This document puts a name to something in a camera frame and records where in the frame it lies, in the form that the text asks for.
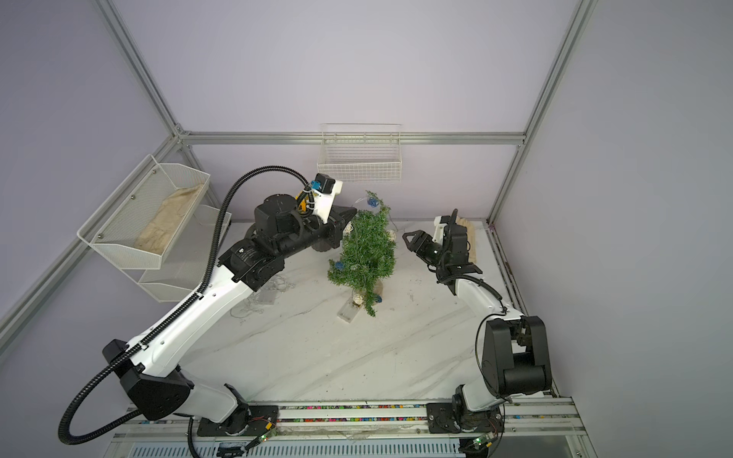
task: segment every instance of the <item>metal bracket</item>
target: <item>metal bracket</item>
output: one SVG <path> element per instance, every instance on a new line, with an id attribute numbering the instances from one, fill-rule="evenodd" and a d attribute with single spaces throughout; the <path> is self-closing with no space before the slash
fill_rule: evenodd
<path id="1" fill-rule="evenodd" d="M 598 458 L 589 436 L 565 436 L 565 438 L 570 447 L 570 453 L 575 458 Z"/>
<path id="2" fill-rule="evenodd" d="M 347 133 L 358 135 L 366 143 L 384 143 L 395 140 L 393 133 Z M 324 132 L 191 132 L 185 136 L 189 144 L 313 144 L 320 145 Z M 509 144 L 524 143 L 522 132 L 399 132 L 400 144 Z"/>
<path id="3" fill-rule="evenodd" d="M 181 127 L 181 124 L 176 124 L 176 137 L 178 137 L 179 143 L 180 138 L 186 137 L 189 133 L 191 133 L 190 130 L 185 130 L 183 127 Z"/>

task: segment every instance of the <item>mesh basket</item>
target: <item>mesh basket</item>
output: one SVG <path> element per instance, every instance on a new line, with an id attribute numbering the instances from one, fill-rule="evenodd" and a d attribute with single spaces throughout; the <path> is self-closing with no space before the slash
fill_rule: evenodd
<path id="1" fill-rule="evenodd" d="M 185 299 L 199 286 L 204 276 L 218 214 L 219 210 L 214 207 L 199 205 L 162 268 L 145 270 L 136 283 L 158 302 L 179 302 Z M 231 218 L 232 214 L 226 212 L 224 224 L 221 226 L 220 244 Z"/>
<path id="2" fill-rule="evenodd" d="M 209 187 L 209 174 L 203 171 L 182 164 L 158 163 L 152 157 L 146 160 L 152 160 L 155 165 L 93 239 L 84 240 L 79 234 L 82 240 L 118 269 L 160 269 Z M 202 187 L 192 197 L 191 207 L 178 223 L 163 253 L 155 254 L 134 248 L 138 237 L 155 217 L 163 200 L 177 189 L 197 185 Z"/>
<path id="3" fill-rule="evenodd" d="M 399 182 L 399 133 L 324 133 L 318 171 L 345 182 Z"/>

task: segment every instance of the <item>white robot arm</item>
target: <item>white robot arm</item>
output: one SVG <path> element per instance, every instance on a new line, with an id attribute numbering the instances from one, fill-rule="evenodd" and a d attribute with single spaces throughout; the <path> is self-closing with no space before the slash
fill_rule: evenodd
<path id="1" fill-rule="evenodd" d="M 255 209 L 254 224 L 247 235 L 217 263 L 226 207 L 245 181 L 267 171 L 291 174 L 305 188 L 297 199 L 287 194 L 265 199 Z M 262 167 L 242 176 L 220 210 L 202 283 L 145 332 L 130 341 L 113 340 L 104 348 L 109 365 L 69 405 L 59 422 L 59 439 L 70 445 L 84 443 L 140 414 L 149 420 L 172 413 L 202 417 L 216 424 L 218 435 L 241 432 L 247 426 L 250 409 L 237 391 L 229 385 L 225 385 L 228 391 L 215 388 L 184 375 L 178 362 L 228 310 L 283 270 L 287 257 L 310 246 L 321 251 L 339 246 L 344 228 L 356 215 L 355 208 L 333 205 L 341 186 L 340 181 L 323 174 L 308 184 L 296 171 L 280 166 Z M 72 435 L 70 424 L 79 405 L 112 372 L 138 410 L 89 434 Z"/>
<path id="2" fill-rule="evenodd" d="M 526 317 L 504 303 L 501 295 L 481 280 L 482 271 L 468 261 L 466 228 L 456 224 L 457 213 L 453 210 L 450 216 L 436 218 L 432 237 L 414 231 L 402 238 L 410 251 L 435 268 L 431 271 L 438 283 L 445 284 L 483 318 L 481 325 L 486 322 L 482 378 L 460 385 L 453 396 L 454 419 L 460 426 L 475 418 L 473 413 L 491 410 L 511 396 L 549 390 L 552 373 L 545 324 L 539 317 Z"/>

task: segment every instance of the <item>beige cloth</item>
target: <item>beige cloth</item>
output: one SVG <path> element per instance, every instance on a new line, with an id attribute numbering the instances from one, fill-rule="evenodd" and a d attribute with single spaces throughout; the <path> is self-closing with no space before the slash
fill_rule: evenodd
<path id="1" fill-rule="evenodd" d="M 135 240 L 134 247 L 150 253 L 163 254 L 201 188 L 203 185 L 181 188 L 166 197 L 155 217 Z"/>
<path id="2" fill-rule="evenodd" d="M 471 248 L 468 250 L 468 262 L 476 264 L 476 231 L 474 231 L 474 225 L 465 218 L 456 219 L 456 224 L 460 224 L 466 228 L 468 244 L 471 245 Z"/>

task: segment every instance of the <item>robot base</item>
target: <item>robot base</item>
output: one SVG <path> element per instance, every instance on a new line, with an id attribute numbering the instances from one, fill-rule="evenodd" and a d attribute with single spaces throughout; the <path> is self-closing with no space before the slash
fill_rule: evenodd
<path id="1" fill-rule="evenodd" d="M 504 429 L 504 419 L 498 407 L 484 412 L 465 411 L 456 416 L 453 404 L 435 402 L 427 405 L 427 428 L 431 434 L 458 434 L 459 432 L 489 432 Z"/>
<path id="2" fill-rule="evenodd" d="M 265 426 L 268 422 L 277 422 L 278 412 L 279 407 L 276 405 L 250 405 L 248 411 L 236 410 L 224 423 L 214 423 L 202 418 L 196 434 L 199 437 L 221 437 L 241 431 L 241 436 L 261 436 L 267 432 Z"/>

